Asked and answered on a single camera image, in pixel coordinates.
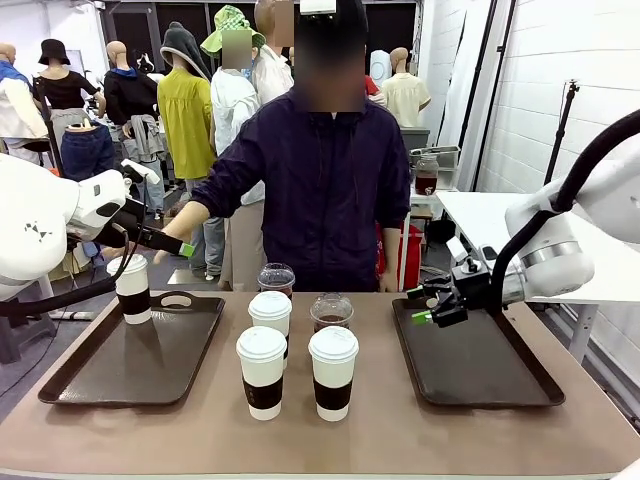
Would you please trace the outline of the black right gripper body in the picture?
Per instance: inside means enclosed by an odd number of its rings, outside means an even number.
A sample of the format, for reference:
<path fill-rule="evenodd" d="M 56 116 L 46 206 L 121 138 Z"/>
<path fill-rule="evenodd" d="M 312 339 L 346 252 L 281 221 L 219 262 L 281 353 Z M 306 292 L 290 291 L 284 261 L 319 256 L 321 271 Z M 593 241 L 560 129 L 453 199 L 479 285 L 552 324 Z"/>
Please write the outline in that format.
<path fill-rule="evenodd" d="M 433 283 L 441 288 L 439 300 L 433 306 L 439 307 L 444 317 L 444 324 L 437 325 L 440 328 L 467 321 L 469 311 L 484 310 L 489 314 L 496 314 L 502 309 L 501 298 L 492 286 L 491 275 L 487 272 L 469 275 L 451 272 L 425 283 Z"/>

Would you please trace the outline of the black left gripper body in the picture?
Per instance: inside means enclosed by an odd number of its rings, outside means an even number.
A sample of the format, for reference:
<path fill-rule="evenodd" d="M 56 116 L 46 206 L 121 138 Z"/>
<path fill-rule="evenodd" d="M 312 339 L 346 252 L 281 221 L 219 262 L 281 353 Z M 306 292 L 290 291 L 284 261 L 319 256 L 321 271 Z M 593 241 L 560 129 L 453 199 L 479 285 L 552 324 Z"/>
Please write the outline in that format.
<path fill-rule="evenodd" d="M 116 225 L 119 225 L 127 232 L 130 241 L 138 241 L 140 245 L 151 249 L 161 249 L 164 246 L 162 232 L 143 225 L 145 221 L 146 207 L 137 200 L 127 198 L 124 206 L 113 215 L 97 235 L 96 242 L 106 247 L 125 247 L 127 244 L 125 236 L 116 228 Z"/>

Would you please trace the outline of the person's right hand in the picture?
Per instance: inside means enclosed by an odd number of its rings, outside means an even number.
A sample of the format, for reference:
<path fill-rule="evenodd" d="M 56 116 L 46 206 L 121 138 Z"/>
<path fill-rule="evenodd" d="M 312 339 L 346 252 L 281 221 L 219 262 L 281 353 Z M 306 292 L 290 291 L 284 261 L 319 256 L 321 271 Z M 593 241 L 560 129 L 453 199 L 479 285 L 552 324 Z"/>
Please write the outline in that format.
<path fill-rule="evenodd" d="M 192 239 L 193 231 L 208 219 L 208 209 L 203 204 L 190 200 L 162 228 L 162 232 L 172 238 L 188 243 Z"/>

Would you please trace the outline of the person's left hand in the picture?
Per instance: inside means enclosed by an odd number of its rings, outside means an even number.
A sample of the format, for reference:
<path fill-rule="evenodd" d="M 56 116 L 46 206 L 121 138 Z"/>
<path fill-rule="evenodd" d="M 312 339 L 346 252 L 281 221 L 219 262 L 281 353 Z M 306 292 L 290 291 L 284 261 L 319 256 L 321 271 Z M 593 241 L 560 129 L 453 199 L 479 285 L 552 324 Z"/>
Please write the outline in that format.
<path fill-rule="evenodd" d="M 381 293 L 398 292 L 398 251 L 401 230 L 397 228 L 382 229 L 382 246 L 384 253 L 384 270 L 379 277 Z"/>

